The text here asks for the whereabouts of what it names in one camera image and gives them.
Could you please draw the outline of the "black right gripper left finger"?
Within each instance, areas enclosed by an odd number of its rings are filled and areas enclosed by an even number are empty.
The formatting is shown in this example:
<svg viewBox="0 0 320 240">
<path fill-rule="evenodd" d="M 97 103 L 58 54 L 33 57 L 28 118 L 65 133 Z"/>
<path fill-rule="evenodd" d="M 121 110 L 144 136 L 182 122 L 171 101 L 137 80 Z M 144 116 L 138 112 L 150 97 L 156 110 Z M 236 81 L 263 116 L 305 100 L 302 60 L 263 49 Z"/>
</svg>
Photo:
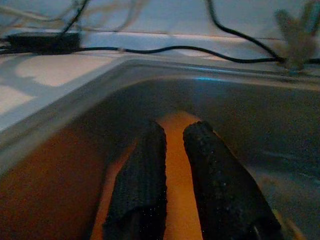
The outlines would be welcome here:
<svg viewBox="0 0 320 240">
<path fill-rule="evenodd" d="M 147 123 L 115 178 L 102 226 L 103 240 L 163 240 L 167 217 L 167 141 L 164 129 Z"/>
</svg>

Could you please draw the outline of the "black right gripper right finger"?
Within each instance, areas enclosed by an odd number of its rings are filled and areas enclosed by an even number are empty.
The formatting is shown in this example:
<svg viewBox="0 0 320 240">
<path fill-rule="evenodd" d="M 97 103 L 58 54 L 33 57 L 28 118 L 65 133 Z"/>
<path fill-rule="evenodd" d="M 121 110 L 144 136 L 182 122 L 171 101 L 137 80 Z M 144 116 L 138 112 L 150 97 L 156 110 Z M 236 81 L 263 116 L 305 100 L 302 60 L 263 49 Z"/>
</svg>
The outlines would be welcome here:
<svg viewBox="0 0 320 240">
<path fill-rule="evenodd" d="M 285 240 L 254 178 L 206 121 L 183 131 L 203 240 Z"/>
</svg>

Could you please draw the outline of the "orange plastic bowl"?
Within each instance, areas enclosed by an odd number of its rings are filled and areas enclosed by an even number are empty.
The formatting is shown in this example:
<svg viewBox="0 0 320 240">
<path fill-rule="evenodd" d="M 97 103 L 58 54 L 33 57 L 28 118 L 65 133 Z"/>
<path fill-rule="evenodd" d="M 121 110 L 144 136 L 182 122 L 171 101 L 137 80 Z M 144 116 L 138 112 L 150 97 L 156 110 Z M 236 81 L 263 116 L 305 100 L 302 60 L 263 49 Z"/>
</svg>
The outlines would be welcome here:
<svg viewBox="0 0 320 240">
<path fill-rule="evenodd" d="M 185 111 L 170 113 L 157 120 L 164 128 L 167 141 L 167 217 L 163 240 L 203 240 L 191 168 L 183 141 L 184 129 L 197 121 L 198 117 Z M 134 143 L 130 144 L 106 169 L 90 240 L 103 240 L 102 225 L 106 220 L 115 179 L 134 146 Z"/>
</svg>

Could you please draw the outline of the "stainless steel sink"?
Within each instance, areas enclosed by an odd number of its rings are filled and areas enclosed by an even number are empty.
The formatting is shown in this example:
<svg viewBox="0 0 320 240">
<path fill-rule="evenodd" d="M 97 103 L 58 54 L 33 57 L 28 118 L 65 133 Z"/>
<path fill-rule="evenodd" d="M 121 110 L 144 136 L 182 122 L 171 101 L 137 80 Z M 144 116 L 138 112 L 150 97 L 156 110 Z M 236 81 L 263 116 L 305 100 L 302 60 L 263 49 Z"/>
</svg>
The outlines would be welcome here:
<svg viewBox="0 0 320 240">
<path fill-rule="evenodd" d="M 293 234 L 320 240 L 320 75 L 165 58 L 0 59 L 0 240 L 89 240 L 107 167 L 175 112 L 207 121 Z"/>
</svg>

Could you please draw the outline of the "grey metal faucet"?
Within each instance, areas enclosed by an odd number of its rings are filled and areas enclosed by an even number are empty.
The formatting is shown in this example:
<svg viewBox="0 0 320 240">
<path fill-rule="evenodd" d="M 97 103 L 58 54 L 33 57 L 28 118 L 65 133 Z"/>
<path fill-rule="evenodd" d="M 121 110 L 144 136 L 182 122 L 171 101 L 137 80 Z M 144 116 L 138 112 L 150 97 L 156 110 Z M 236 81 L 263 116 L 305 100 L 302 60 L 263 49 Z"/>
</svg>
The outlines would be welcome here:
<svg viewBox="0 0 320 240">
<path fill-rule="evenodd" d="M 284 67 L 290 72 L 301 72 L 317 49 L 320 0 L 309 0 L 304 5 L 300 18 L 294 18 L 285 9 L 277 10 L 274 16 L 286 41 Z"/>
</svg>

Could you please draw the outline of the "black power adapter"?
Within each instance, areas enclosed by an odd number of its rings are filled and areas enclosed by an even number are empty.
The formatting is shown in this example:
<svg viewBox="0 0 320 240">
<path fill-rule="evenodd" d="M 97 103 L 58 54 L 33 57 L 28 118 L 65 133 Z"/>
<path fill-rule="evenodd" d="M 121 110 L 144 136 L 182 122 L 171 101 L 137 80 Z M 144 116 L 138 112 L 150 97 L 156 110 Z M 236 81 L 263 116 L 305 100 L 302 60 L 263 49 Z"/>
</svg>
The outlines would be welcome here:
<svg viewBox="0 0 320 240">
<path fill-rule="evenodd" d="M 7 36 L 9 49 L 21 53 L 69 54 L 81 47 L 81 34 L 65 33 L 59 36 L 55 32 L 21 32 Z"/>
</svg>

